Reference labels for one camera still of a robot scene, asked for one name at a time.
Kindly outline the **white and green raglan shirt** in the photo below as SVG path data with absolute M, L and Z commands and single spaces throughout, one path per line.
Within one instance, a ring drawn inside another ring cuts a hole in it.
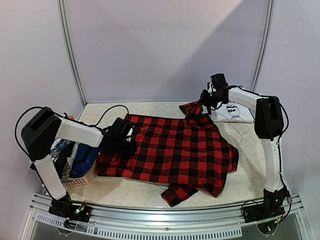
M 235 103 L 229 102 L 223 104 L 217 110 L 211 110 L 211 119 L 214 122 L 223 123 L 253 123 L 254 119 L 248 108 Z

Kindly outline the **red black plaid garment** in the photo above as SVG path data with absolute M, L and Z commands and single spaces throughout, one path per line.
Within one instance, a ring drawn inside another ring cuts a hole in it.
M 198 101 L 179 108 L 184 118 L 127 114 L 125 119 L 135 127 L 137 150 L 129 158 L 102 151 L 97 175 L 167 184 L 161 196 L 171 207 L 199 190 L 218 197 L 228 173 L 237 170 L 239 152 Z

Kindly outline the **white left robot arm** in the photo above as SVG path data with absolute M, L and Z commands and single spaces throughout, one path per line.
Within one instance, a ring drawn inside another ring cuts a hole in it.
M 38 112 L 21 130 L 21 146 L 35 167 L 47 192 L 55 200 L 55 209 L 63 216 L 74 213 L 74 205 L 64 197 L 63 186 L 51 158 L 51 146 L 56 139 L 68 140 L 105 151 L 110 157 L 120 154 L 128 158 L 137 151 L 137 144 L 129 133 L 135 127 L 127 120 L 117 118 L 106 128 L 87 125 L 62 116 L 49 107 L 37 107 Z

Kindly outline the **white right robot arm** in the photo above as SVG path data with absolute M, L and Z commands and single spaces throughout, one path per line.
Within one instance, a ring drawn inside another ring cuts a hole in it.
M 219 103 L 234 102 L 250 110 L 254 121 L 254 131 L 261 140 L 264 152 L 266 182 L 264 195 L 286 195 L 287 188 L 282 178 L 281 137 L 284 133 L 282 107 L 276 96 L 261 95 L 240 86 L 223 86 L 209 92 L 204 89 L 200 103 L 207 107 L 217 107 Z

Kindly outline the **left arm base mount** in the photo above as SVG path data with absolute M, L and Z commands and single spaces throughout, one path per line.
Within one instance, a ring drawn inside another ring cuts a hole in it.
M 60 199 L 51 201 L 48 212 L 52 215 L 88 223 L 93 208 L 84 202 L 72 201 L 71 199 Z

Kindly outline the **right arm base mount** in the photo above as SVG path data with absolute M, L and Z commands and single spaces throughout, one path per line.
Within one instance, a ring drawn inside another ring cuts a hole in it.
M 292 202 L 290 191 L 286 187 L 274 192 L 264 189 L 262 203 L 248 200 L 242 204 L 240 212 L 245 223 L 271 219 L 280 215 L 280 218 L 275 221 L 278 225 L 289 215 Z

